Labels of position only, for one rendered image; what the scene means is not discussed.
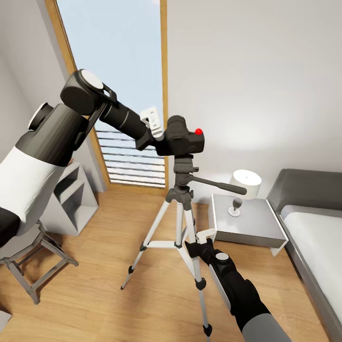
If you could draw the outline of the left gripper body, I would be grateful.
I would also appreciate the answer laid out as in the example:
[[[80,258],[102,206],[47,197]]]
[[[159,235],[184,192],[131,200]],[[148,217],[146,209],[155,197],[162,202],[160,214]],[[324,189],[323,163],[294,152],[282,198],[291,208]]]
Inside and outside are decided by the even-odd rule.
[[[129,107],[124,123],[117,130],[135,139],[137,150],[143,151],[153,142],[152,130],[141,121],[140,115]]]

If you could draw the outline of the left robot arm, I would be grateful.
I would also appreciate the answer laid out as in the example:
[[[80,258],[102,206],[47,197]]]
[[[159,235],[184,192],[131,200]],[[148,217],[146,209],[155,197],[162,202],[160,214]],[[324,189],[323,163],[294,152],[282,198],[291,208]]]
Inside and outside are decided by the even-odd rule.
[[[98,119],[135,139],[137,150],[149,144],[165,147],[156,106],[137,114],[86,69],[70,76],[60,98],[64,104],[53,108],[44,103],[36,111],[29,131],[0,164],[0,250],[14,236],[28,232],[42,216],[73,151]]]

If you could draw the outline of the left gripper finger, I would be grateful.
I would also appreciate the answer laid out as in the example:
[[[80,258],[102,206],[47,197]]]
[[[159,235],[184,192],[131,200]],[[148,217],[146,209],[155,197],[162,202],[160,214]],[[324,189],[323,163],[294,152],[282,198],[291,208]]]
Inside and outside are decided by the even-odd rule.
[[[165,145],[161,141],[157,141],[153,136],[153,142],[150,144],[150,146],[155,146],[157,148],[164,148]]]

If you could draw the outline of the camera tripod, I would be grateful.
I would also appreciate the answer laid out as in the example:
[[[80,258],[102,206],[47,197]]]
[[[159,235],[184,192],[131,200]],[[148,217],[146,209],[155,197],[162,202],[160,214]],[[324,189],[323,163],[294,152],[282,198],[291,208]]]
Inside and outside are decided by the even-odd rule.
[[[182,256],[184,262],[190,270],[193,278],[196,282],[196,287],[199,291],[200,304],[202,309],[203,321],[204,321],[204,333],[207,337],[207,342],[210,342],[209,336],[212,333],[212,326],[208,323],[206,307],[203,295],[203,289],[206,287],[207,282],[205,278],[201,277],[199,258],[194,257],[190,258],[185,246],[184,242],[189,236],[189,241],[191,243],[195,243],[198,238],[196,236],[197,231],[195,228],[195,219],[193,216],[191,199],[193,199],[194,194],[193,190],[190,191],[190,187],[187,184],[190,181],[198,181],[205,184],[217,186],[220,189],[227,190],[230,192],[234,192],[240,195],[246,195],[247,189],[240,186],[235,186],[222,182],[215,182],[207,179],[198,178],[192,175],[193,172],[199,172],[199,167],[193,167],[192,159],[194,158],[193,154],[181,154],[175,155],[175,166],[173,171],[175,173],[175,186],[171,188],[165,198],[165,201],[146,237],[146,239],[142,242],[140,246],[140,252],[133,264],[133,266],[129,267],[129,275],[126,278],[121,289],[124,289],[125,284],[127,283],[131,273],[133,273],[134,268],[139,261],[143,251],[147,249],[147,247],[163,247],[163,248],[175,248],[179,251]],[[177,222],[176,222],[176,241],[150,241],[153,233],[155,232],[159,222],[161,221],[165,211],[167,210],[169,204],[172,200],[177,201]],[[183,224],[183,211],[185,213],[185,219],[187,226],[184,230],[182,230]]]

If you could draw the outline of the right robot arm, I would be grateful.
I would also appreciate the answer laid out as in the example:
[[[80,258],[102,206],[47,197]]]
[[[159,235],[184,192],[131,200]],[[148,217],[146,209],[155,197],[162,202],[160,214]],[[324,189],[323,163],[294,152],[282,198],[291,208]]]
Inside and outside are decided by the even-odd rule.
[[[184,246],[190,258],[200,257],[208,264],[211,276],[246,342],[293,342],[270,314],[248,279],[237,271],[230,256],[213,248],[214,228],[197,232],[198,240]]]

